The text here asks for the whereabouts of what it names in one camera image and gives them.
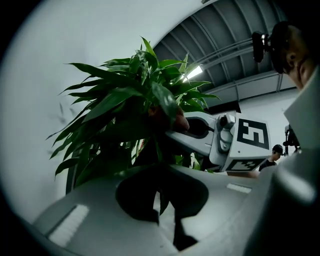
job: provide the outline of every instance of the white wall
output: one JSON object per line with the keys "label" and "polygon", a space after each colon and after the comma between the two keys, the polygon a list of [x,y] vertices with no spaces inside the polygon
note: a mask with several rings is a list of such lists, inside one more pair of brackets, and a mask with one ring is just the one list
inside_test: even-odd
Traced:
{"label": "white wall", "polygon": [[[284,115],[284,111],[294,102],[298,95],[297,89],[280,91],[278,93],[267,94],[259,97],[250,98],[240,101],[239,106],[241,113],[257,117],[268,122],[271,145],[282,145],[286,140],[285,126],[289,124]],[[289,147],[289,154],[295,150]]]}
{"label": "white wall", "polygon": [[[63,63],[97,66],[127,58],[143,36],[155,45],[204,5],[201,0],[47,0],[16,34],[0,69],[1,183],[12,209],[32,222],[65,194],[62,155],[49,160],[45,138],[72,118],[69,96],[57,96],[85,74]],[[81,105],[75,105],[79,111]]]}

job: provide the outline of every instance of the potted plant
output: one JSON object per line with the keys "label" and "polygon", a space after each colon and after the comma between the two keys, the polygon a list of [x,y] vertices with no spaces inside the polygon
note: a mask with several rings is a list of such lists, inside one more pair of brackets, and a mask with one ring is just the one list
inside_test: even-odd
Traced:
{"label": "potted plant", "polygon": [[[87,87],[86,92],[69,95],[77,97],[73,104],[88,104],[64,129],[48,138],[58,134],[53,145],[63,140],[51,158],[67,147],[55,175],[76,166],[75,186],[136,165],[191,165],[194,156],[174,155],[165,144],[165,130],[188,130],[184,112],[203,112],[200,103],[206,106],[204,98],[216,96],[197,90],[209,82],[188,80],[188,74],[198,66],[187,65],[188,54],[182,61],[158,61],[148,41],[142,39],[146,50],[141,45],[131,58],[108,60],[100,67],[71,63],[93,80],[85,79],[64,92]],[[194,168],[199,169],[197,160],[193,160]]]}

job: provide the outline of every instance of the plant stem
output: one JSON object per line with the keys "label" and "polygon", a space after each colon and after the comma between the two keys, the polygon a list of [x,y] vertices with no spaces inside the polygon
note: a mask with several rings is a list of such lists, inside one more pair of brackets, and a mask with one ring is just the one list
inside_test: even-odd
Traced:
{"label": "plant stem", "polygon": [[140,144],[140,139],[138,139],[136,143],[136,149],[135,149],[135,159],[137,159],[138,154],[139,154],[139,144]]}

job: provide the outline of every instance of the cap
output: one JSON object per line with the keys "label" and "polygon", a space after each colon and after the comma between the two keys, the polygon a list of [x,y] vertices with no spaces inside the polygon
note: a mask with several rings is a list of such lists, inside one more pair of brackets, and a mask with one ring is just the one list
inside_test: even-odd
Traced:
{"label": "cap", "polygon": [[283,156],[284,154],[284,149],[282,148],[281,145],[277,144],[273,147],[272,151],[275,151],[277,153],[280,153],[281,156]]}

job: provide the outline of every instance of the man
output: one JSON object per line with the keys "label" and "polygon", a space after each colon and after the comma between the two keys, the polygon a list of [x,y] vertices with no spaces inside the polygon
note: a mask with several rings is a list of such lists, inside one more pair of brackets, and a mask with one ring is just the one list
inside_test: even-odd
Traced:
{"label": "man", "polygon": [[303,33],[288,21],[276,24],[272,30],[270,54],[273,66],[279,74],[288,75],[299,90],[306,86],[319,61],[315,36]]}
{"label": "man", "polygon": [[284,153],[284,149],[282,148],[282,146],[279,144],[275,145],[272,149],[272,155],[268,159],[266,159],[263,162],[263,164],[260,165],[259,172],[261,172],[261,170],[265,167],[276,166],[277,165],[276,161],[279,160],[280,157],[284,155],[283,153]]}

